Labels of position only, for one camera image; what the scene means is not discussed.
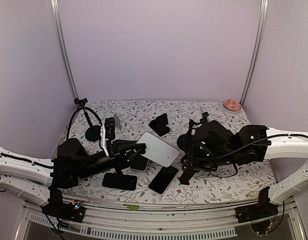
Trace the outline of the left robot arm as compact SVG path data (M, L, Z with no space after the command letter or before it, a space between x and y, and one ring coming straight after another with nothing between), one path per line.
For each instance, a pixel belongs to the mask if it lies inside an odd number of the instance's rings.
M62 189L78 186L84 180L104 173L104 183L109 188L134 190L137 177L122 171L145 153L146 145L132 140L115 139L115 120L110 117L102 123L89 107L78 107L89 124L85 138L98 142L100 152L89 155L81 142L67 136L58 145L54 158L34 158L10 152L0 146L0 187L6 187L18 197L49 208L57 217L68 213L62 200Z

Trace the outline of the black folding phone stand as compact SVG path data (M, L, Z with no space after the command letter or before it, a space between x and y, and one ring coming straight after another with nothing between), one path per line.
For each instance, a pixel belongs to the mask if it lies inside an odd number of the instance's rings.
M149 122L149 127L157 133L160 137L166 135L170 132L170 127L168 126L168 116L164 113L154 120Z

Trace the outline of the right aluminium frame post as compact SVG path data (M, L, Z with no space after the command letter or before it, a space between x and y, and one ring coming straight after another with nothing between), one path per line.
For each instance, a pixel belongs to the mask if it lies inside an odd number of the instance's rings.
M261 42L262 42L263 33L264 33L265 25L266 25L267 12L268 12L268 0L261 0L254 47L253 47L252 56L251 56L250 64L248 67L247 75L246 75L245 84L243 87L243 92L240 98L240 104L242 105L242 107L246 105L248 94L249 94L249 91L252 85L252 80L253 80L254 72L256 69L258 55L260 52Z

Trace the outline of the front aluminium rail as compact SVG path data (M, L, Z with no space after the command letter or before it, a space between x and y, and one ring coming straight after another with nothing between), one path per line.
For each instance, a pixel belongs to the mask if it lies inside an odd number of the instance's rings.
M124 204L139 205L137 211ZM57 219L47 217L41 209L26 202L16 232L18 240L307 240L308 234L301 221L293 198L279 207L272 217L269 233L260 229L270 218L239 223L237 207L249 201L163 205L131 203L107 199L83 199L86 209L82 223L69 222L65 227Z

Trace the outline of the red patterned bowl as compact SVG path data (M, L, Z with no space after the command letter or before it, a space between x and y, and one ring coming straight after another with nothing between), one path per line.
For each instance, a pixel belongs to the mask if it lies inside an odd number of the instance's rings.
M242 110L242 105L234 99L226 99L223 102L223 108L231 113L238 113Z

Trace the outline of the white phone dual camera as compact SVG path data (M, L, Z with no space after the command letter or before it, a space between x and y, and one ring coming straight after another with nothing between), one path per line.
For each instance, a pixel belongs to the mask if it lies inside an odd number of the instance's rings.
M149 132L143 133L137 143L146 145L142 156L166 168L177 159L180 153L177 148Z

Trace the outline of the white-edged phone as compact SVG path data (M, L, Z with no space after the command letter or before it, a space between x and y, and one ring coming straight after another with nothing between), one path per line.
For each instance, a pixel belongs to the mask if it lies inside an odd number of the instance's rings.
M149 160L146 157L139 155L131 162L130 169L143 172L146 170L148 163Z
M178 172L179 169L174 166L163 167L149 183L148 188L159 195L164 194Z

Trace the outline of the black round phone stand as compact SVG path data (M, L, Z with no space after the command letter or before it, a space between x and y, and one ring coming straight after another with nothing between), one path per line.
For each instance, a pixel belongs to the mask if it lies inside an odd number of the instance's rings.
M194 126L198 126L201 125L203 123L209 122L209 113L208 112L204 112L202 114L202 118L199 120L199 122L195 122L194 120L190 119L189 120L189 126L188 126L188 131L179 136L177 139L177 146L180 150L182 150L183 152L186 152L188 150L188 148L190 147L192 141L193 141L193 135L192 135L192 131L195 129Z
M79 99L78 97L74 99L74 103L77 106L77 109L75 110L74 116L79 113L80 111L83 111L85 119L87 120L87 123L89 125L88 129L85 131L85 138L86 140L90 142L96 142L101 140L101 127L102 122L98 114L91 109L90 107L86 106L86 103L88 102L87 98ZM98 125L94 125L91 121L91 118L88 113L91 113L96 120L98 121Z

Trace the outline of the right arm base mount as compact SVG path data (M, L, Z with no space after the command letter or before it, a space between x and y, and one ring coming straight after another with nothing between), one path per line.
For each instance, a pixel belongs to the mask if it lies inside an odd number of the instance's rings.
M239 223L267 218L278 214L278 205L270 203L268 191L269 187L267 186L259 192L257 203L240 206L235 209L235 217Z

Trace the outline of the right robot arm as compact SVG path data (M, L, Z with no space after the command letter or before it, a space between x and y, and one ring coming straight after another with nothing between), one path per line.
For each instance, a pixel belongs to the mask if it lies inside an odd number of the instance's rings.
M282 181L259 192L252 213L263 218L285 199L308 186L308 131L279 130L265 125L246 125L232 133L216 120L189 122L188 131L177 140L184 152L183 174L179 181L188 185L198 171L212 173L220 166L247 165L264 160L296 158L305 163Z

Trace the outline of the floral table mat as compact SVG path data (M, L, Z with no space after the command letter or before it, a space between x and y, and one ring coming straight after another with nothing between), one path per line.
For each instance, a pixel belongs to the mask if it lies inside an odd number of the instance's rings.
M206 101L166 101L166 100L101 100L90 101L88 107L101 118L117 114L124 122L122 133L116 130L116 137L122 140L137 140L144 132L149 132L149 122L167 113L170 133L163 140L172 146L177 138L188 129L189 120L201 118L200 108L209 113L212 120L219 121L233 133L249 124L246 114L226 113L220 102ZM150 162L145 171L125 169L124 174L137 176L134 191L102 186L102 174L79 181L78 186L63 190L63 195L71 198L83 196L90 201L104 199L137 204L155 205L195 205L249 201L256 199L258 192L275 183L274 173L267 161L242 165L238 168L221 166L216 172L200 171L190 180L189 185L181 185L175 179L164 194L156 194L148 188L151 180L160 170L160 165Z

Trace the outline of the aluminium frame post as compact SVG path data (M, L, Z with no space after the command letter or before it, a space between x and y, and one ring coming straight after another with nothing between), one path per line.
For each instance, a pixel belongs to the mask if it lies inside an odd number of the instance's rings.
M262 42L263 33L264 33L265 25L266 25L267 12L268 12L268 0L261 0L254 47L253 47L252 56L251 56L250 64L248 67L247 75L246 75L245 84L243 87L243 92L240 98L240 104L242 105L242 107L246 105L248 94L249 94L249 91L252 85L252 80L253 80L254 72L256 69L258 55L260 52L261 42Z
M69 88L72 94L73 99L76 99L79 97L77 87L74 81L72 69L70 66L70 60L68 56L68 51L66 48L65 38L64 38L64 32L62 28L62 22L61 22L61 14L60 14L60 8L59 8L59 1L58 0L50 0L51 3L51 11L56 31L56 36L59 44L59 49L61 53L62 62L65 68L65 73L67 77L67 81L69 84Z

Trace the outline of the green tape piece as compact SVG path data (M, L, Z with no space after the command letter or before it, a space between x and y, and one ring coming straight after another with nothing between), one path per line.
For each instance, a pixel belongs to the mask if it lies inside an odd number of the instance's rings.
M131 211L137 211L140 208L139 205L135 204L124 204L124 206Z

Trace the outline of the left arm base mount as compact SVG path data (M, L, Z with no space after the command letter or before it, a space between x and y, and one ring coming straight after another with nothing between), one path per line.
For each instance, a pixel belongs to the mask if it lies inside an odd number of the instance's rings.
M42 206L42 212L56 217L57 220L68 220L72 222L82 223L86 209L83 207L81 200L73 200L71 202L63 202L62 192L53 187L49 187L48 203Z

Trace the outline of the left aluminium frame post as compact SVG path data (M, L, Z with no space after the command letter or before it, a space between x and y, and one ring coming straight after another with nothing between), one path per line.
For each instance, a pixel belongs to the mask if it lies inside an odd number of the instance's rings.
M59 44L59 49L61 53L62 62L65 68L65 73L67 77L67 81L69 84L69 88L72 94L73 99L76 99L79 97L77 87L74 81L72 69L70 66L70 60L68 56L68 51L66 48L65 38L64 38L64 32L62 28L62 22L61 22L61 14L60 14L60 8L59 8L59 1L58 0L50 0L51 3L51 11L56 31L56 36Z

